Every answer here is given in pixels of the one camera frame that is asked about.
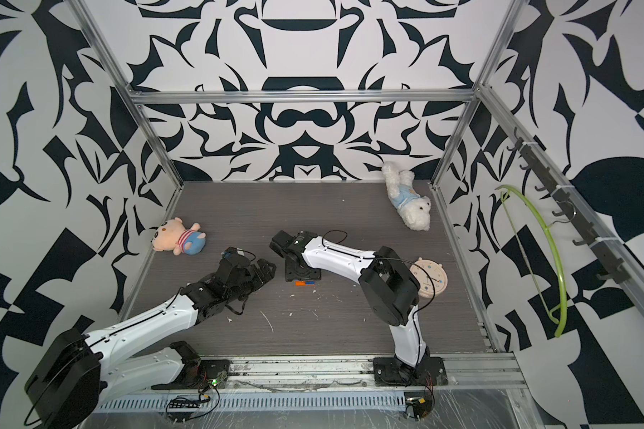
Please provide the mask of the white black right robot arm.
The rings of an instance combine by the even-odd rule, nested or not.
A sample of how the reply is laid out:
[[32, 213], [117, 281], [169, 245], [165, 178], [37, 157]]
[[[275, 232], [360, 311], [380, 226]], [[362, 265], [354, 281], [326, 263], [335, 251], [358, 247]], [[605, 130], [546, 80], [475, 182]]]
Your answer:
[[306, 231], [280, 231], [269, 247], [284, 259], [288, 282], [318, 280], [328, 271], [360, 286], [373, 313], [390, 328], [398, 367], [422, 370], [429, 347], [419, 322], [420, 282], [394, 250], [356, 250]]

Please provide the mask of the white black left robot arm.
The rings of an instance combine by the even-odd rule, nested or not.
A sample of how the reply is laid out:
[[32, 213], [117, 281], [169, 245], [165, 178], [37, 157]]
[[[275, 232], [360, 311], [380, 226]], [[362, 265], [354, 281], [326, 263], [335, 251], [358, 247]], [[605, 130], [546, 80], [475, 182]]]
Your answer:
[[31, 408], [24, 423], [73, 428], [98, 406], [151, 387], [191, 389], [206, 382], [198, 353], [185, 341], [145, 354], [146, 348], [231, 309], [275, 278], [277, 267], [229, 248], [216, 272], [182, 286], [144, 313], [83, 334], [62, 332], [25, 384]]

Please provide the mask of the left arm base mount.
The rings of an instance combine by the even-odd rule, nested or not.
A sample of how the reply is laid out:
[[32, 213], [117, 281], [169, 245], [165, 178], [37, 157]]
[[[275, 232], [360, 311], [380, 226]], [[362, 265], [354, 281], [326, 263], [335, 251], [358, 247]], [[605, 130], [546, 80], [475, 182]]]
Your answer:
[[229, 359], [202, 359], [186, 341], [173, 342], [169, 348], [180, 355], [184, 367], [171, 383], [152, 385], [152, 390], [203, 389], [210, 384], [224, 386], [231, 365]]

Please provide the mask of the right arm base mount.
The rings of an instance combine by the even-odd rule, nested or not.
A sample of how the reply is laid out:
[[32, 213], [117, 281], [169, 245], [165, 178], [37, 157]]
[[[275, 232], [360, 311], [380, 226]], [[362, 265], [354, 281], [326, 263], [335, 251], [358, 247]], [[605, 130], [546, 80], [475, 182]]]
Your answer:
[[375, 357], [372, 360], [375, 382], [388, 386], [446, 386], [449, 384], [447, 370], [441, 357], [427, 353], [414, 368], [402, 363], [397, 357]]

